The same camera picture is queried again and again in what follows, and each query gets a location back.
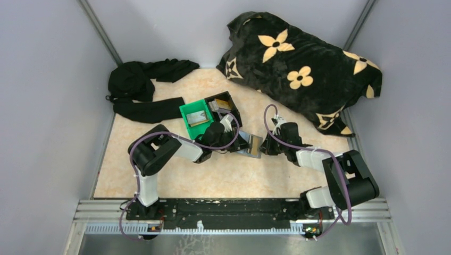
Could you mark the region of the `green plastic bin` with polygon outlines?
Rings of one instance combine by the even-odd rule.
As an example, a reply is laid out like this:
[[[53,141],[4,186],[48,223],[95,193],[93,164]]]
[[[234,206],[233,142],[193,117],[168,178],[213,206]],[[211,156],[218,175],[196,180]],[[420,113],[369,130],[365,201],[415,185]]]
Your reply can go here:
[[[213,122],[211,111],[204,99],[182,105],[179,110],[192,140],[204,134]]]

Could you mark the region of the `gold VIP card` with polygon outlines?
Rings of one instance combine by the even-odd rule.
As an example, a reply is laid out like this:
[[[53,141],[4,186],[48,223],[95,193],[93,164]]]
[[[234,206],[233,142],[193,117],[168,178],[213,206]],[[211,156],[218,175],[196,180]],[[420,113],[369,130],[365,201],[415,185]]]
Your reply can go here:
[[[224,109],[227,111],[232,110],[231,106],[229,105],[229,103],[227,101],[221,100],[221,99],[216,99],[216,98],[215,98],[215,101],[217,102],[220,109]]]

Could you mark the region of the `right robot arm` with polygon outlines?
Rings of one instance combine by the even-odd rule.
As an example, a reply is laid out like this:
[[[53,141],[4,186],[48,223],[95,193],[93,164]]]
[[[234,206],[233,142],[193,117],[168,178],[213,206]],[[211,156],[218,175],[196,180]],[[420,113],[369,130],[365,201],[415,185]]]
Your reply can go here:
[[[272,121],[274,129],[267,134],[261,152],[284,154],[295,166],[314,169],[326,177],[326,186],[300,194],[299,211],[304,218],[313,219],[323,207],[346,210],[379,196],[379,187],[359,151],[333,154],[314,148],[302,142],[296,123]]]

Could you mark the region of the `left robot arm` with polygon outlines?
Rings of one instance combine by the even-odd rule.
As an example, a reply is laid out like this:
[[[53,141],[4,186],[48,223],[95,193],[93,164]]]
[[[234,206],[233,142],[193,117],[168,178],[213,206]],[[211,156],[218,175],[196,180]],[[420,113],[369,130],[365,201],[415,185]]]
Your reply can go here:
[[[147,220],[158,216],[157,174],[172,157],[200,164],[210,159],[213,151],[237,152],[249,147],[249,142],[237,129],[227,131],[220,122],[212,122],[194,140],[171,133],[163,124],[153,127],[128,148],[131,164],[139,180],[138,212]]]

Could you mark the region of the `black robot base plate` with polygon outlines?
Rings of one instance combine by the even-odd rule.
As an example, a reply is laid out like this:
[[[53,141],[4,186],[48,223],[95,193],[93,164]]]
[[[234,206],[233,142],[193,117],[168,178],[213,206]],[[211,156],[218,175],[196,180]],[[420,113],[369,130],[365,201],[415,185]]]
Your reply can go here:
[[[127,220],[161,220],[163,228],[207,230],[288,229],[296,220],[334,219],[333,210],[323,207],[303,211],[298,199],[188,199],[161,198],[149,207],[139,201],[126,209]]]

